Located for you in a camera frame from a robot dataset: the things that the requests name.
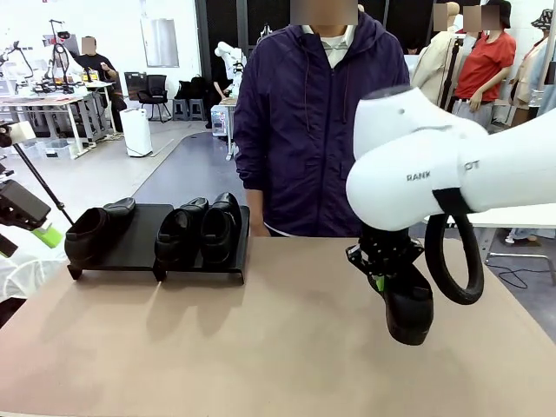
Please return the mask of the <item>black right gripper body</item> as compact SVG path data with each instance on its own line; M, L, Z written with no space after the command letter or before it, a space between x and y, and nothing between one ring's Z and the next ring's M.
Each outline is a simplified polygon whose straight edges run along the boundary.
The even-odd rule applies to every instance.
M406 247L409 241L416 241L409 236L408 229L386 231L364 225L359 239L361 249L368 257L381 261L384 276L394 276L406 266Z

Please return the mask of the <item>person's right hand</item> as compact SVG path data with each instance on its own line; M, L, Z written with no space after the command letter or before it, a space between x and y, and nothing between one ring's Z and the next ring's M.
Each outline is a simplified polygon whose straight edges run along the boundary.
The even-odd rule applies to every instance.
M263 193L260 190L246 189L247 204L250 210L250 234L258 237L270 237L264 223Z

